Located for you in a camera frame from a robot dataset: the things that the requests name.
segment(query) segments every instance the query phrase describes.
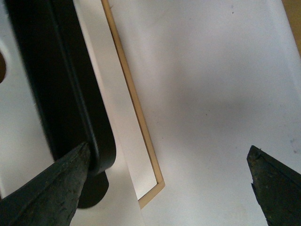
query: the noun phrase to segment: white wall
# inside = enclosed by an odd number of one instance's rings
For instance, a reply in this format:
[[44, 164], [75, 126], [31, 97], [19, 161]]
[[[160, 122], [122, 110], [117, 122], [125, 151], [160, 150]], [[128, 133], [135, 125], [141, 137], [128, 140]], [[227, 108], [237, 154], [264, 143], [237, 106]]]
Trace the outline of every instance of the white wall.
[[110, 4], [166, 182], [146, 225], [267, 225], [250, 146], [301, 172], [301, 61], [281, 1]]

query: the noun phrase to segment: black plastic frame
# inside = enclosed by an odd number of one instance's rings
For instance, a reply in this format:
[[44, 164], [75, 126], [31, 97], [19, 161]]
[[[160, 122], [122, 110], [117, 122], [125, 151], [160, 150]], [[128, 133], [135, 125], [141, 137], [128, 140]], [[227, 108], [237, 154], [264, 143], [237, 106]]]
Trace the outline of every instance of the black plastic frame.
[[115, 161], [116, 147], [72, 0], [5, 0], [55, 160], [82, 142], [89, 175]]

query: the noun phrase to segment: white panel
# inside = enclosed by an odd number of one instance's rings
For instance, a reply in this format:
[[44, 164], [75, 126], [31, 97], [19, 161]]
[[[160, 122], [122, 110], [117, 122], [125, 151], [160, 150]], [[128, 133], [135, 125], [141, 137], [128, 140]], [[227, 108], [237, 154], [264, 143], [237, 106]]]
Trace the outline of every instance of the white panel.
[[[106, 20], [99, 17], [99, 26], [107, 29]], [[105, 45], [109, 35], [99, 45]], [[3, 2], [0, 2], [0, 51], [7, 62], [8, 72], [0, 84], [0, 191], [5, 197], [27, 183], [53, 163], [40, 119], [35, 108], [16, 42], [8, 23]], [[108, 47], [106, 54], [115, 57]], [[113, 102], [106, 96], [104, 102]], [[110, 121], [115, 114], [108, 113]], [[118, 124], [112, 127], [116, 141], [117, 157], [106, 170], [110, 183], [103, 200], [87, 210], [77, 210], [72, 226], [143, 226], [140, 207], [123, 155], [123, 134]]]
[[99, 0], [74, 0], [74, 3], [102, 96], [107, 100], [104, 104], [110, 122], [119, 135], [140, 199], [157, 181], [102, 5]]
[[166, 182], [148, 226], [265, 226], [246, 157], [301, 172], [301, 61], [280, 0], [110, 0]]

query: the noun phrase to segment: beige strip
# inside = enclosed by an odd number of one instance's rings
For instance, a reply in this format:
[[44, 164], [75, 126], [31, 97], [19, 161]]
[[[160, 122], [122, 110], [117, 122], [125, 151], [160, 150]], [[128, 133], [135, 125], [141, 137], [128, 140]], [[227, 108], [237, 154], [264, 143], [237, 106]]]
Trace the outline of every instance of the beige strip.
[[282, 0], [282, 3], [301, 56], [301, 1]]
[[139, 122], [140, 130], [142, 132], [145, 146], [148, 151], [151, 165], [152, 165], [152, 168], [154, 170], [154, 174], [155, 174], [155, 177], [157, 180], [157, 185], [154, 186], [146, 195], [144, 195], [139, 200], [140, 208], [142, 209], [149, 201], [151, 201], [164, 188], [165, 183], [164, 183], [164, 180], [162, 177], [162, 173], [161, 173], [161, 170], [160, 170], [160, 167], [158, 164], [158, 160], [157, 160], [152, 142], [151, 142], [151, 137], [150, 137], [149, 131], [146, 126], [144, 115], [143, 115], [143, 112], [142, 112], [142, 109], [140, 106], [140, 102], [139, 102], [138, 95], [137, 95], [137, 92], [136, 92], [136, 89], [134, 86], [132, 75], [131, 75], [130, 69], [128, 67], [128, 64], [127, 64], [126, 55], [125, 55], [122, 45], [121, 45], [121, 40], [118, 35], [118, 31], [117, 31], [117, 28], [115, 25], [115, 21], [114, 21], [113, 15], [112, 15], [110, 5], [108, 3], [108, 0], [102, 0], [102, 4], [103, 4], [103, 9], [104, 9], [105, 15], [107, 17], [108, 24], [109, 24], [109, 27], [110, 27], [110, 30], [111, 30], [111, 33], [113, 36], [113, 40], [115, 43], [119, 61], [120, 61], [121, 67], [122, 67], [122, 71], [123, 71], [123, 74], [126, 79], [127, 87], [128, 87], [128, 90], [129, 90], [129, 93], [130, 93], [130, 96], [131, 96], [131, 99], [132, 99], [132, 102], [134, 105], [134, 109], [135, 109], [135, 113], [136, 113], [136, 116], [137, 116], [137, 119]]

